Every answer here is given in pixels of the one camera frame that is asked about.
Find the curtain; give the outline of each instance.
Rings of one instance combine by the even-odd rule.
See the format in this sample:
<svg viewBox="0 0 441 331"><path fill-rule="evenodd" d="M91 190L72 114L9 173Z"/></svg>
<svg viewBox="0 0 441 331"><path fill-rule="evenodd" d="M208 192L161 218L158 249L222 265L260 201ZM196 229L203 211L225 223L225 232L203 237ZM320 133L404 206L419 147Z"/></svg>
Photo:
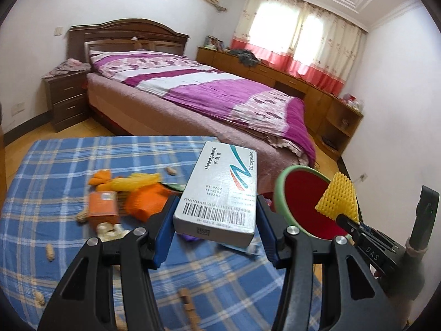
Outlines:
<svg viewBox="0 0 441 331"><path fill-rule="evenodd" d="M357 56L363 31L300 0L247 0L231 48L251 50L283 72L338 95Z"/></svg>

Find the striped quilt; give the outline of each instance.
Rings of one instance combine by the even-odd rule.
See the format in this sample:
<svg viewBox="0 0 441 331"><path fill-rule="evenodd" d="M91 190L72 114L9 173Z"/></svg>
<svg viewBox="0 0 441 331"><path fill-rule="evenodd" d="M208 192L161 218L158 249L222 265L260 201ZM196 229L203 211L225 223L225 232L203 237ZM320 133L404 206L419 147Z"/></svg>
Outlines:
<svg viewBox="0 0 441 331"><path fill-rule="evenodd" d="M304 152L314 165L315 149L299 98L163 52L92 50L90 57L95 69L107 78L233 124L274 147L287 147L297 155Z"/></svg>

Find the table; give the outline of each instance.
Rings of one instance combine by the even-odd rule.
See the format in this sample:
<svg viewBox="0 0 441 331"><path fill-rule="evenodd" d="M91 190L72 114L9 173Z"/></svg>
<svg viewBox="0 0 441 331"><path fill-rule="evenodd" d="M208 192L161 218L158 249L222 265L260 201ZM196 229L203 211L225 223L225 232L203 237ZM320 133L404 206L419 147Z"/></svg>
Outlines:
<svg viewBox="0 0 441 331"><path fill-rule="evenodd" d="M37 141L18 168L0 218L0 286L19 316L37 328L46 301L85 240L94 235L76 214L91 188L87 180L100 169L113 175L160 172L165 182L186 183L208 140L214 137L97 137ZM164 168L172 166L176 176ZM122 217L126 229L139 225ZM45 246L54 246L49 262ZM263 248L246 257L211 241L186 242L175 235L167 260L151 281L164 325L189 330L178 290L187 287L201 328L269 330L283 285L283 271L268 262ZM114 271L115 312L123 317L121 281ZM318 329L320 283L314 278L310 330Z"/></svg>

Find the wooden headboard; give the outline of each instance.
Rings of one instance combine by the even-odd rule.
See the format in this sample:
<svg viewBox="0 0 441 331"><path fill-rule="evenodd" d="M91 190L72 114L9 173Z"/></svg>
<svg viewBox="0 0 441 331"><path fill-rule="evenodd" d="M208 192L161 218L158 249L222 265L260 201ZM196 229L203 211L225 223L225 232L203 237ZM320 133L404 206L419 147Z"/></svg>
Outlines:
<svg viewBox="0 0 441 331"><path fill-rule="evenodd" d="M131 41L137 37L139 42ZM73 26L68 31L68 58L88 62L85 50L120 52L145 48L183 55L188 35L177 33L157 22L127 18L100 25Z"/></svg>

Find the silver bolt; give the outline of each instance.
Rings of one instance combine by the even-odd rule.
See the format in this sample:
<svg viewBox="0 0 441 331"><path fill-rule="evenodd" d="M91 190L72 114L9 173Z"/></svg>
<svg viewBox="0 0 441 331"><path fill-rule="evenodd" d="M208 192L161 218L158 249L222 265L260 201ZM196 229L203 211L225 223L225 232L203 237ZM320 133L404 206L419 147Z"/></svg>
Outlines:
<svg viewBox="0 0 441 331"><path fill-rule="evenodd" d="M135 230L133 230L133 233L136 236L141 236L141 235L144 235L146 233L146 230L142 226L139 226Z"/></svg>
<svg viewBox="0 0 441 331"><path fill-rule="evenodd" d="M300 229L298 227L292 225L292 226L289 226L286 228L286 232L289 235L298 235L300 233Z"/></svg>
<svg viewBox="0 0 441 331"><path fill-rule="evenodd" d="M341 235L336 236L336 237L335 237L335 241L336 241L337 244L339 244L339 245L345 245L345 244L348 242L348 240L347 240L344 236L341 236Z"/></svg>
<svg viewBox="0 0 441 331"><path fill-rule="evenodd" d="M98 244L98 238L90 238L87 240L87 245L89 246L95 246L96 244Z"/></svg>

